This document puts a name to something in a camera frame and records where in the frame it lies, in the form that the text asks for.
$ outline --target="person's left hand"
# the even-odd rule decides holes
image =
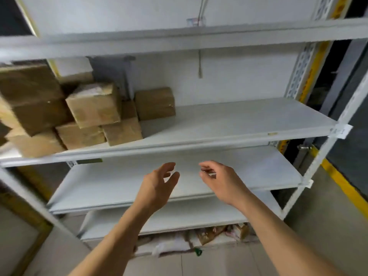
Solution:
[[[134,204],[147,209],[151,215],[162,208],[168,202],[168,198],[179,180],[180,174],[177,171],[170,177],[170,172],[174,170],[174,167],[175,163],[165,163],[145,175]],[[167,177],[170,178],[165,182],[163,178]]]

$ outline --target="hand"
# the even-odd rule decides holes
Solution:
[[[174,167],[175,163],[165,163],[145,175],[134,204],[148,210],[150,215],[162,208],[168,202],[168,198],[179,180],[179,172],[174,172],[170,177],[170,172],[174,170]],[[163,178],[167,177],[170,178],[165,182]]]
[[[239,178],[232,167],[225,166],[215,161],[200,163],[200,177],[215,195],[235,208],[239,209],[249,189]]]

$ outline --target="hanging cord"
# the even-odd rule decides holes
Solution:
[[[201,0],[200,2],[200,12],[198,13],[198,20],[197,20],[197,26],[200,25],[200,20],[203,20],[203,11],[204,11],[204,3],[205,0]],[[202,74],[202,55],[200,53],[200,49],[198,49],[198,77],[199,78],[203,78],[203,74]]]

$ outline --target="brown cardboard box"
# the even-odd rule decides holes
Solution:
[[[104,132],[99,126],[80,129],[76,122],[70,122],[55,129],[68,150],[106,142]]]
[[[135,102],[141,121],[175,116],[175,100],[168,87],[138,91]]]
[[[122,103],[112,83],[81,85],[66,102],[80,128],[120,122]]]
[[[60,85],[47,65],[0,68],[0,119],[29,135],[70,119]]]
[[[11,130],[5,138],[27,158],[43,157],[65,151],[57,134],[51,129],[29,136],[23,129],[17,128]]]
[[[136,107],[133,101],[122,102],[122,120],[102,126],[110,146],[143,139]]]

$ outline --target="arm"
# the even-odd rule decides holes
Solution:
[[[231,167],[213,161],[200,166],[200,177],[217,197],[248,218],[280,276],[344,275],[307,246],[245,186]]]
[[[163,164],[147,174],[133,205],[128,208],[98,246],[69,274],[69,276],[122,276],[132,257],[138,234],[148,218],[162,208],[179,180],[175,163]]]

